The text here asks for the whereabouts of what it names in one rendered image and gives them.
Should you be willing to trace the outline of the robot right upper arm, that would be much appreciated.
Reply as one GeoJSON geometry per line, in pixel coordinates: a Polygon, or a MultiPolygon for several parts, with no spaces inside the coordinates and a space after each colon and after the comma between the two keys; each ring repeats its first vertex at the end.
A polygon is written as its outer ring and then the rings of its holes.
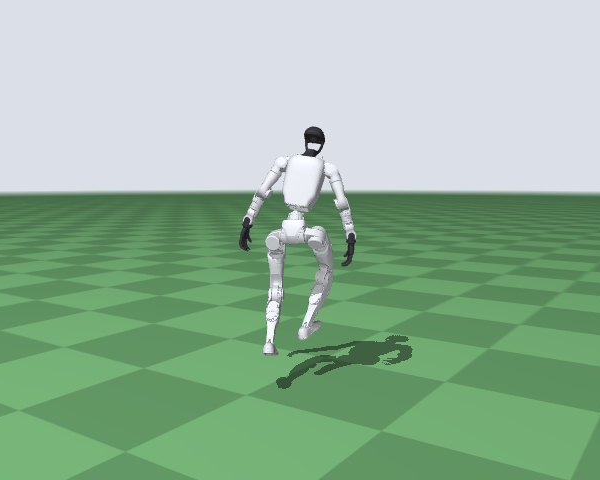
{"type": "Polygon", "coordinates": [[[337,167],[330,163],[324,162],[324,175],[331,179],[330,185],[335,194],[334,205],[337,210],[348,208],[348,203],[344,194],[344,186],[337,167]]]}

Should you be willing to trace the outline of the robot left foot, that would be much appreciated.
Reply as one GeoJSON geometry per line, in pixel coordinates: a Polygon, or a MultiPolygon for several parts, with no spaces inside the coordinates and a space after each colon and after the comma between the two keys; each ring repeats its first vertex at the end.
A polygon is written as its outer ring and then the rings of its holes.
{"type": "Polygon", "coordinates": [[[275,345],[273,345],[271,343],[271,341],[269,341],[268,343],[264,344],[263,354],[264,355],[268,355],[268,356],[279,355],[278,351],[275,348],[275,345]]]}

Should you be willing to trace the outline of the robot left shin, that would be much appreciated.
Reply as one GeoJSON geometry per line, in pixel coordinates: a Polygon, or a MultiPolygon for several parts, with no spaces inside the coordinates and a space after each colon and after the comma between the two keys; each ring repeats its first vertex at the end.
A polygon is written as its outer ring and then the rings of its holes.
{"type": "Polygon", "coordinates": [[[272,288],[269,288],[268,291],[268,302],[266,307],[266,322],[267,322],[267,337],[266,343],[271,341],[274,345],[275,331],[279,324],[280,313],[281,313],[281,303],[280,301],[272,301],[271,300],[272,288]]]}

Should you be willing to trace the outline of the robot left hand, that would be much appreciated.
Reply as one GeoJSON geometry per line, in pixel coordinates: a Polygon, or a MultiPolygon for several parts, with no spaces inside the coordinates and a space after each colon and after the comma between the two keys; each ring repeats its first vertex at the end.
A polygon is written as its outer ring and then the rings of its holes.
{"type": "Polygon", "coordinates": [[[252,228],[253,224],[249,225],[249,223],[250,223],[250,218],[246,217],[244,219],[243,224],[242,224],[243,225],[243,229],[241,231],[240,240],[239,240],[239,246],[241,247],[241,249],[243,249],[245,251],[248,251],[248,249],[250,250],[250,248],[247,246],[247,238],[248,238],[248,240],[249,240],[250,243],[252,242],[251,239],[250,239],[250,236],[249,236],[249,231],[250,231],[250,228],[252,228]]]}

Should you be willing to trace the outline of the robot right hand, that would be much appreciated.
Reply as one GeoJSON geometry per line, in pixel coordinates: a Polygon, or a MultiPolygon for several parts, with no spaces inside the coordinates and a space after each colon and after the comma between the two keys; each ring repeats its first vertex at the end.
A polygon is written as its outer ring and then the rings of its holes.
{"type": "Polygon", "coordinates": [[[354,243],[356,243],[354,233],[349,233],[348,239],[346,239],[346,242],[348,243],[348,251],[346,252],[346,254],[344,255],[344,257],[346,257],[347,255],[348,255],[348,257],[347,257],[347,260],[345,262],[341,263],[341,264],[343,264],[341,266],[347,266],[352,261],[352,256],[353,256],[353,253],[354,253],[354,243]]]}

